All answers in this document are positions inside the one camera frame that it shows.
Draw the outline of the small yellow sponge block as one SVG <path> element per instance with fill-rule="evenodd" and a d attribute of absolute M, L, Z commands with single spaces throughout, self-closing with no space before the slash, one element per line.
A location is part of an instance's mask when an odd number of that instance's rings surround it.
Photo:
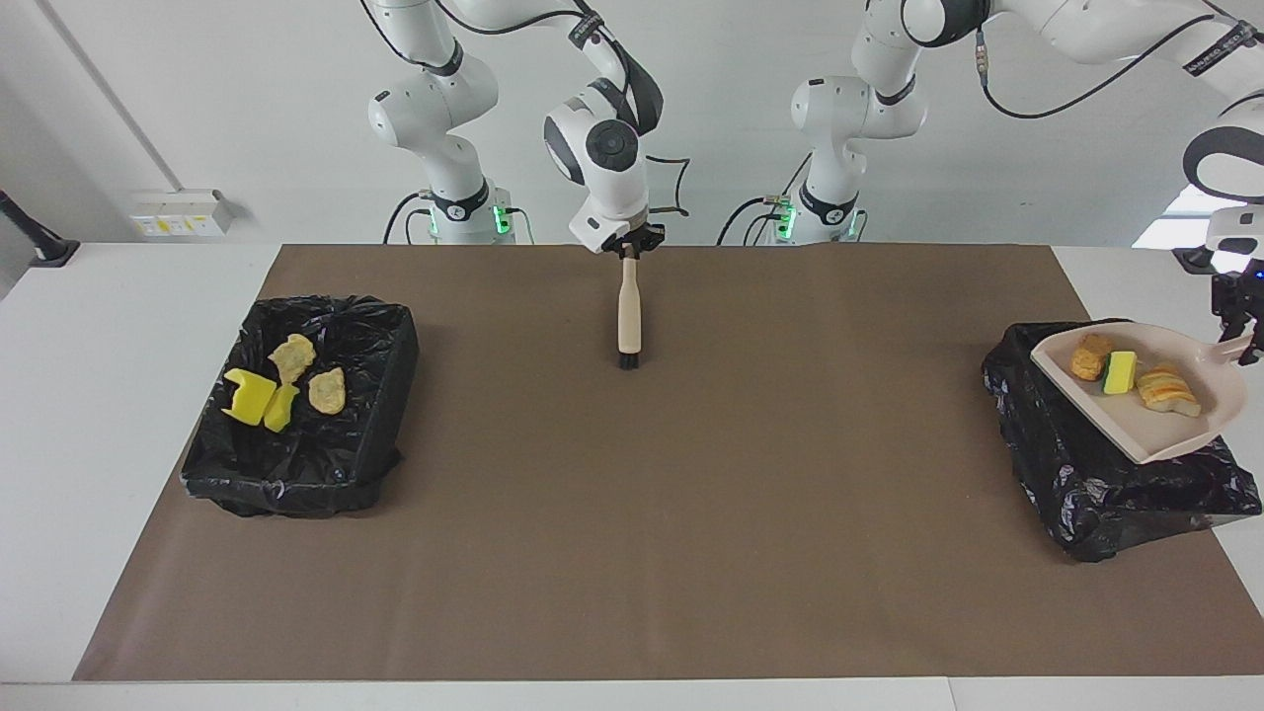
<path fill-rule="evenodd" d="M 267 431 L 279 434 L 284 431 L 284 428 L 288 428 L 289 419 L 292 419 L 293 402 L 298 392 L 300 390 L 295 385 L 279 385 L 276 388 L 262 417 L 262 425 Z"/>

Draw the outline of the beige hand brush black bristles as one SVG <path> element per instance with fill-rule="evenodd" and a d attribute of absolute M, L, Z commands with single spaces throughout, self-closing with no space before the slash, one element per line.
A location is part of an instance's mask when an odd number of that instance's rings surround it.
<path fill-rule="evenodd" d="M 638 261 L 623 256 L 618 294 L 617 344 L 621 369 L 637 369 L 642 352 L 642 300 L 638 287 Z"/>

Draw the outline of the black bag lined bin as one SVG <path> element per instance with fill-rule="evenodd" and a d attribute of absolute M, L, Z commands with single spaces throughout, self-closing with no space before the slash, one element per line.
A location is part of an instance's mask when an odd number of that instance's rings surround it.
<path fill-rule="evenodd" d="M 1224 439 L 1138 464 L 1110 442 L 1031 361 L 1071 321 L 1015 323 L 981 364 L 1014 477 L 1067 555 L 1096 563 L 1163 536 L 1264 514 L 1253 472 Z"/>
<path fill-rule="evenodd" d="M 249 428 L 221 412 L 234 385 L 217 377 L 185 455 L 179 478 L 193 497 L 239 516 L 284 514 L 329 517 L 360 512 L 378 501 L 418 359 L 415 315 L 372 296 L 293 296 L 254 302 L 224 369 L 276 378 L 268 356 L 289 334 L 313 343 L 316 359 L 296 382 L 288 428 Z M 348 402 L 336 416 L 315 411 L 308 380 L 341 367 Z"/>

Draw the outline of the brown bread roll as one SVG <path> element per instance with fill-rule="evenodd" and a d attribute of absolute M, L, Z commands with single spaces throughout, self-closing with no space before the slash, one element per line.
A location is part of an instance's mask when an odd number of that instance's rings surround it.
<path fill-rule="evenodd" d="M 1071 352 L 1071 376 L 1079 381 L 1098 381 L 1109 364 L 1115 343 L 1100 333 L 1090 333 L 1079 338 L 1077 347 Z"/>

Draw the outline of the pink plastic dustpan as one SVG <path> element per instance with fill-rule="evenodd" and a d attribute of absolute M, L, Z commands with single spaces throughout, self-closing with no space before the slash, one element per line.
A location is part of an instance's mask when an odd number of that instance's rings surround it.
<path fill-rule="evenodd" d="M 1106 395 L 1101 385 L 1074 377 L 1071 356 L 1086 337 L 1105 337 L 1120 350 L 1138 353 L 1138 369 L 1172 364 L 1197 399 L 1200 415 L 1153 411 L 1135 391 Z M 1044 338 L 1030 359 L 1093 428 L 1134 463 L 1148 464 L 1205 448 L 1244 411 L 1248 391 L 1237 361 L 1250 347 L 1249 333 L 1205 343 L 1164 326 L 1102 321 Z"/>

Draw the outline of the white wall socket box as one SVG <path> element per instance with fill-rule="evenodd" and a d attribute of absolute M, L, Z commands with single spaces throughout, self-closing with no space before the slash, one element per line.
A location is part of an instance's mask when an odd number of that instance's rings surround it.
<path fill-rule="evenodd" d="M 126 219 L 147 238 L 222 238 L 235 218 L 221 191 L 185 189 L 131 194 Z"/>

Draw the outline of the notched yellow sponge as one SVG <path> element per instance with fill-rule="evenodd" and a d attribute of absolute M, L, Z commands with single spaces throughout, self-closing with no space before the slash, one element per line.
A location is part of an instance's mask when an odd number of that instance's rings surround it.
<path fill-rule="evenodd" d="M 249 425 L 249 428 L 260 425 L 270 407 L 273 396 L 278 391 L 278 385 L 250 372 L 250 369 L 241 368 L 226 369 L 224 381 L 234 385 L 235 390 L 229 406 L 222 407 L 221 412 L 234 419 L 235 423 Z"/>

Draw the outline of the striped croissant bread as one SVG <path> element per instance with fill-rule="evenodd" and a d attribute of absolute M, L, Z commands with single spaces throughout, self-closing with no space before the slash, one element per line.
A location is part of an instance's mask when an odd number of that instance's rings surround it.
<path fill-rule="evenodd" d="M 1196 399 L 1181 369 L 1164 361 L 1146 369 L 1135 381 L 1141 404 L 1146 410 L 1157 412 L 1176 412 L 1187 417 L 1198 417 L 1202 406 Z"/>

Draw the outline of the pale cracker bread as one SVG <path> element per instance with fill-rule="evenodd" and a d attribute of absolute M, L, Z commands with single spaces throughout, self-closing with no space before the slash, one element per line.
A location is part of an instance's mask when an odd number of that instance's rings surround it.
<path fill-rule="evenodd" d="M 313 343 L 302 334 L 289 334 L 283 343 L 270 352 L 268 361 L 276 366 L 281 385 L 295 385 L 313 364 L 316 350 Z"/>

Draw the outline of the black clamp stand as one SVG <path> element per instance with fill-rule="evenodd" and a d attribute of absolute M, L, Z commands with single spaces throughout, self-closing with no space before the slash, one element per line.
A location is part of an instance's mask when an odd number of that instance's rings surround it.
<path fill-rule="evenodd" d="M 1221 207 L 1207 219 L 1205 234 L 1189 247 L 1173 250 L 1178 264 L 1187 275 L 1213 276 L 1232 269 L 1235 257 L 1221 248 L 1225 237 L 1221 229 L 1229 226 L 1229 207 Z"/>
<path fill-rule="evenodd" d="M 4 190 L 0 190 L 0 214 L 35 248 L 35 256 L 29 261 L 32 269 L 59 269 L 72 261 L 81 247 L 80 240 L 64 239 L 35 218 L 27 215 Z"/>

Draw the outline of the small striped bread piece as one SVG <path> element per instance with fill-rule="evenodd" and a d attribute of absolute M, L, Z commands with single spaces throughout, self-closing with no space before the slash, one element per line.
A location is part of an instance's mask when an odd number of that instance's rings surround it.
<path fill-rule="evenodd" d="M 341 367 L 325 369 L 308 380 L 307 395 L 310 406 L 325 415 L 336 416 L 345 409 L 348 391 L 345 391 L 345 373 Z"/>

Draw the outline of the brown table mat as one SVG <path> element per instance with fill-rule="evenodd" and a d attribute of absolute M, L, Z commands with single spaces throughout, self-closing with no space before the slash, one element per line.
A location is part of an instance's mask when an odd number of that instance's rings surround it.
<path fill-rule="evenodd" d="M 614 258 L 289 245 L 262 294 L 415 312 L 369 512 L 171 479 L 76 679 L 1264 674 L 1211 533 L 1101 564 L 1015 481 L 983 358 L 1086 311 L 1020 245 L 664 247 L 638 369 Z"/>

